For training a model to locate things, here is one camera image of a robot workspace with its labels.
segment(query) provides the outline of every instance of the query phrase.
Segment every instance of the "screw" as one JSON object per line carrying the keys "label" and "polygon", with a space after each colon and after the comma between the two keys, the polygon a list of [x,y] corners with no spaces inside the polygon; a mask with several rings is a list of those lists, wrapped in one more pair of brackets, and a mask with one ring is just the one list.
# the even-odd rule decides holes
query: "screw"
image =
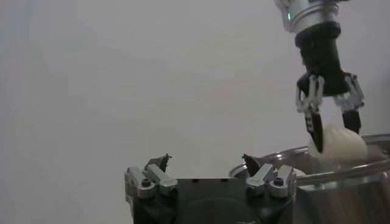
{"label": "screw", "polygon": [[142,186],[142,187],[150,187],[151,184],[152,184],[152,182],[151,182],[151,180],[149,180],[149,179],[143,179],[143,180],[141,181],[141,186]]}
{"label": "screw", "polygon": [[275,180],[274,180],[274,184],[275,184],[276,186],[282,186],[284,183],[285,183],[285,182],[284,182],[283,179],[280,178],[280,177],[277,177],[277,178],[275,178]]}
{"label": "screw", "polygon": [[248,196],[251,196],[251,197],[256,196],[255,188],[253,188],[253,187],[248,187],[248,188],[246,189],[246,194],[247,194]]}

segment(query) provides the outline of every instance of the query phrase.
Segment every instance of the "gray background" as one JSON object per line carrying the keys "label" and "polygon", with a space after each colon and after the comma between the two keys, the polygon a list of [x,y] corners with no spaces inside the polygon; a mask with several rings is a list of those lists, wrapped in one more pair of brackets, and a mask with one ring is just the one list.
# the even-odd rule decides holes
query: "gray background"
{"label": "gray background", "polygon": [[[389,133],[390,1],[343,5],[362,133]],[[127,166],[169,152],[172,176],[224,177],[305,145],[303,71],[273,0],[2,0],[0,224],[131,223]]]}

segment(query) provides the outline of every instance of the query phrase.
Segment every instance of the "metal bowl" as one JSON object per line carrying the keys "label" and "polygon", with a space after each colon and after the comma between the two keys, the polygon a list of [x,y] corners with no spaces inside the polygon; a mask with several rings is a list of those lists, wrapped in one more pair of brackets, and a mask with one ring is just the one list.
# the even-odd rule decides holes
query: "metal bowl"
{"label": "metal bowl", "polygon": [[[297,178],[294,223],[390,223],[390,135],[365,136],[369,156],[360,164],[322,164],[301,147],[258,158],[276,168],[289,165],[306,173]],[[231,177],[245,179],[240,165]]]}

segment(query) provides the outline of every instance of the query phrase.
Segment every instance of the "pot rim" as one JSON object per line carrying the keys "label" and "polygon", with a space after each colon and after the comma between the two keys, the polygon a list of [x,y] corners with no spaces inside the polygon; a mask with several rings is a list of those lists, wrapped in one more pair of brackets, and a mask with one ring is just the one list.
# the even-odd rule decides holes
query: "pot rim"
{"label": "pot rim", "polygon": [[[364,141],[370,144],[379,141],[389,141],[390,134],[369,135],[369,136],[363,136],[362,138],[364,139]],[[287,156],[295,156],[295,155],[303,154],[306,153],[307,151],[308,151],[307,146],[304,146],[304,147],[298,147],[294,149],[273,153],[261,158],[266,159],[268,161],[273,161]],[[234,177],[235,175],[237,175],[238,173],[242,172],[245,169],[246,169],[245,164],[237,166],[229,172],[229,176]],[[311,184],[326,183],[326,182],[331,182],[331,181],[336,181],[336,180],[346,179],[346,178],[366,177],[371,175],[378,175],[380,172],[384,172],[387,170],[390,170],[390,159],[384,159],[384,160],[379,160],[376,162],[367,163],[359,166],[353,166],[353,167],[345,168],[343,170],[299,176],[297,177],[297,185],[305,186]]]}

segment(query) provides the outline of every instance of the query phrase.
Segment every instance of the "white ball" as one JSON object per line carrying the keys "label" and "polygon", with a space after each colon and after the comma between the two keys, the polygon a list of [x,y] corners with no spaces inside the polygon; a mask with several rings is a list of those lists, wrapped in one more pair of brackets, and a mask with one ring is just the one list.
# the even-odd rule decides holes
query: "white ball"
{"label": "white ball", "polygon": [[367,158],[367,145],[360,135],[337,125],[329,125],[323,132],[324,145],[322,153],[317,151],[313,140],[309,142],[308,151],[323,163],[351,164]]}

